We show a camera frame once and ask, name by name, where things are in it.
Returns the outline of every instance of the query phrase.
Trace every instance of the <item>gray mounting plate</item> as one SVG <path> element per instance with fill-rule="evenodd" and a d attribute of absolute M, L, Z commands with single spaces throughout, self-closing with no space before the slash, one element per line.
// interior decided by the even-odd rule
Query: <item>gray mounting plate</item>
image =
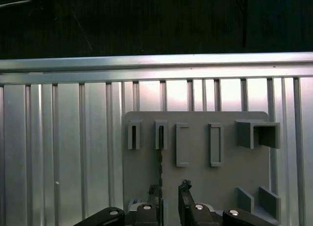
<path fill-rule="evenodd" d="M 241 129 L 238 121 L 251 123 L 251 129 Z M 254 205 L 261 204 L 260 186 L 268 189 L 270 178 L 269 147 L 259 142 L 259 137 L 264 139 L 268 135 L 264 131 L 266 127 L 271 133 L 269 138 L 276 140 L 270 143 L 279 148 L 279 124 L 269 123 L 266 113 L 129 112 L 124 124 L 127 134 L 123 155 L 125 209 L 130 199 L 146 200 L 149 186 L 159 184 L 156 124 L 164 125 L 164 141 L 167 141 L 162 149 L 165 225 L 179 225 L 178 186 L 184 179 L 191 180 L 195 202 L 208 203 L 217 210 L 241 206 L 254 213 Z M 238 146 L 237 136 L 249 136 L 253 144 Z M 237 187 L 250 194 L 248 199 L 252 198 L 244 206 L 238 203 Z M 279 204 L 274 210 L 277 211 L 270 213 L 279 221 Z"/>

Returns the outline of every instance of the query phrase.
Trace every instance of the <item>aluminum rail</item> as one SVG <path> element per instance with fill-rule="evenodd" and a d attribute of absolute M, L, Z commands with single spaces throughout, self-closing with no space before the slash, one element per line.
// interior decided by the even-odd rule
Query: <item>aluminum rail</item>
<path fill-rule="evenodd" d="M 113 56 L 0 60 L 0 73 L 49 72 L 203 65 L 312 63 L 313 52 Z"/>

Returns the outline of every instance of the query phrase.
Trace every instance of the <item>vertical metal rib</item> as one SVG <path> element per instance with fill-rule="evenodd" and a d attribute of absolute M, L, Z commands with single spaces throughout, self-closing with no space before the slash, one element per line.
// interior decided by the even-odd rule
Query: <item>vertical metal rib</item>
<path fill-rule="evenodd" d="M 27 225 L 26 96 L 24 85 L 7 85 L 4 97 L 6 226 Z"/>
<path fill-rule="evenodd" d="M 207 79 L 203 82 L 203 91 L 204 91 L 204 95 L 205 95 L 205 99 L 204 99 L 204 106 L 205 109 L 204 111 L 215 111 L 216 110 L 216 98 L 220 97 L 220 89 L 218 90 L 218 94 L 216 95 L 215 93 L 215 82 L 213 79 Z M 219 108 L 221 109 L 221 100 L 219 99 Z"/>
<path fill-rule="evenodd" d="M 0 225 L 5 225 L 5 154 L 3 102 L 3 87 L 0 87 Z"/>
<path fill-rule="evenodd" d="M 106 84 L 107 99 L 107 137 L 108 137 L 108 173 L 109 173 L 109 206 L 114 206 L 114 182 L 113 182 L 113 141 L 112 141 L 112 85 Z"/>
<path fill-rule="evenodd" d="M 188 111 L 194 111 L 194 89 L 192 81 L 187 81 L 187 104 Z"/>
<path fill-rule="evenodd" d="M 113 206 L 123 208 L 123 162 L 122 162 L 122 83 L 111 85 L 112 146 L 110 149 L 112 166 L 110 166 L 113 183 Z"/>
<path fill-rule="evenodd" d="M 241 109 L 242 111 L 248 111 L 246 79 L 241 79 L 240 84 L 241 84 Z"/>
<path fill-rule="evenodd" d="M 59 183 L 59 118 L 58 118 L 58 86 L 52 86 L 52 129 L 53 129 L 53 184 L 54 184 L 54 222 L 60 225 L 60 183 Z"/>
<path fill-rule="evenodd" d="M 295 78 L 294 86 L 294 116 L 295 116 L 295 135 L 297 153 L 297 176 L 298 176 L 298 207 L 299 225 L 306 225 L 305 208 L 305 184 L 304 184 L 304 165 L 303 165 L 303 140 L 302 140 L 302 109 L 301 109 L 301 90 L 300 79 Z"/>
<path fill-rule="evenodd" d="M 134 91 L 133 91 L 133 82 L 124 82 L 123 83 L 123 114 L 125 115 L 129 111 L 134 110 Z"/>
<path fill-rule="evenodd" d="M 79 85 L 58 85 L 59 188 L 61 226 L 82 220 Z"/>
<path fill-rule="evenodd" d="M 79 85 L 79 127 L 80 127 L 80 169 L 82 191 L 82 216 L 88 217 L 87 176 L 86 176 L 86 117 L 85 85 Z"/>
<path fill-rule="evenodd" d="M 203 81 L 201 79 L 192 81 L 192 100 L 193 111 L 204 111 L 204 95 L 203 95 Z"/>
<path fill-rule="evenodd" d="M 54 167 L 53 167 L 53 99 L 52 85 L 42 85 L 42 118 L 43 118 L 43 156 L 44 156 L 44 203 L 45 225 L 55 224 L 55 198 L 54 198 Z"/>
<path fill-rule="evenodd" d="M 32 85 L 29 96 L 26 93 L 26 101 L 30 99 L 26 106 L 30 110 L 26 113 L 26 123 L 30 122 L 26 133 L 31 151 L 32 225 L 41 226 L 45 222 L 42 85 Z"/>
<path fill-rule="evenodd" d="M 268 116 L 271 122 L 275 121 L 275 109 L 274 109 L 274 87 L 273 80 L 270 78 L 268 82 Z M 276 164 L 276 152 L 274 149 L 269 150 L 269 164 L 270 164 L 270 179 L 269 179 L 269 189 L 273 193 L 277 193 L 277 164 Z"/>
<path fill-rule="evenodd" d="M 214 80 L 215 111 L 221 111 L 221 82 Z"/>
<path fill-rule="evenodd" d="M 86 83 L 84 97 L 85 202 L 90 216 L 109 206 L 106 84 Z"/>
<path fill-rule="evenodd" d="M 294 85 L 293 78 L 283 79 L 284 101 L 284 136 L 287 180 L 287 225 L 299 226 L 298 185 L 297 185 L 297 158 L 296 158 L 296 130 L 294 111 Z"/>
<path fill-rule="evenodd" d="M 166 109 L 166 82 L 161 81 L 160 82 L 160 102 L 161 102 L 161 111 L 167 111 Z"/>
<path fill-rule="evenodd" d="M 288 146 L 286 145 L 286 98 L 285 98 L 285 85 L 284 80 L 281 78 L 273 79 L 273 92 L 274 92 L 274 121 L 280 123 L 280 145 L 282 149 L 275 149 L 274 154 L 276 160 L 276 179 L 272 179 L 272 183 L 276 184 L 275 194 L 279 195 L 281 199 L 281 224 L 288 225 L 287 222 L 287 209 L 288 209 L 288 181 L 286 170 L 286 153 Z"/>
<path fill-rule="evenodd" d="M 139 111 L 139 83 L 133 82 L 133 105 L 134 111 Z"/>
<path fill-rule="evenodd" d="M 27 224 L 33 225 L 32 212 L 32 152 L 31 152 L 31 138 L 30 138 L 30 87 L 25 87 L 25 121 L 26 121 L 26 184 L 27 184 Z"/>

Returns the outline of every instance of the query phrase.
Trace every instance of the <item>gray bracket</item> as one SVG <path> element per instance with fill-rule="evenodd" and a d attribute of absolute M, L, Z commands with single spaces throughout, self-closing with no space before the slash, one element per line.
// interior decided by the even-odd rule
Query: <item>gray bracket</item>
<path fill-rule="evenodd" d="M 224 129 L 220 123 L 209 123 L 210 166 L 222 166 L 224 161 Z"/>
<path fill-rule="evenodd" d="M 256 145 L 265 145 L 279 149 L 280 127 L 276 122 L 236 120 L 237 145 L 254 149 Z"/>
<path fill-rule="evenodd" d="M 258 202 L 242 188 L 237 188 L 238 208 L 255 214 L 274 225 L 281 224 L 281 200 L 264 187 L 259 187 Z"/>

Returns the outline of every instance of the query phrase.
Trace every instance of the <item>gray plastic clip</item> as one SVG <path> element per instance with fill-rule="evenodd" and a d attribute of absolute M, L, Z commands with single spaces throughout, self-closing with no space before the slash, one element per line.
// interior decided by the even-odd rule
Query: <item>gray plastic clip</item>
<path fill-rule="evenodd" d="M 210 166 L 222 166 L 224 161 L 224 132 L 220 123 L 209 123 Z"/>
<path fill-rule="evenodd" d="M 279 149 L 279 123 L 236 120 L 237 145 L 254 149 L 255 144 Z"/>
<path fill-rule="evenodd" d="M 167 149 L 168 122 L 167 120 L 156 120 L 156 149 Z"/>
<path fill-rule="evenodd" d="M 281 200 L 277 195 L 263 187 L 259 187 L 259 203 L 267 213 L 279 222 L 279 224 L 281 223 Z"/>
<path fill-rule="evenodd" d="M 140 123 L 141 120 L 128 123 L 128 149 L 140 149 Z"/>
<path fill-rule="evenodd" d="M 188 123 L 176 123 L 176 166 L 189 166 L 189 148 L 186 146 L 186 139 L 182 134 L 182 129 L 188 128 Z"/>
<path fill-rule="evenodd" d="M 238 208 L 249 212 L 250 214 L 254 213 L 254 197 L 244 191 L 242 188 L 237 188 L 237 205 Z"/>

